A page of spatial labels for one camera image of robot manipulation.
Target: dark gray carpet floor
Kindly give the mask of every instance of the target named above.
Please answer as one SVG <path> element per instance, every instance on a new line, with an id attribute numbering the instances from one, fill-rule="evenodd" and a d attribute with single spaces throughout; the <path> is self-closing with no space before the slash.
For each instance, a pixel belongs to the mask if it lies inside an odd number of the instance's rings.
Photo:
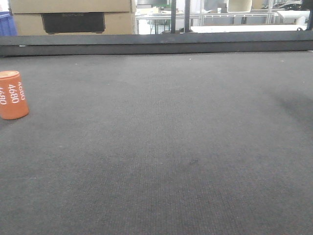
<path id="1" fill-rule="evenodd" d="M 1 235 L 312 235 L 313 53 L 0 59 Z"/>

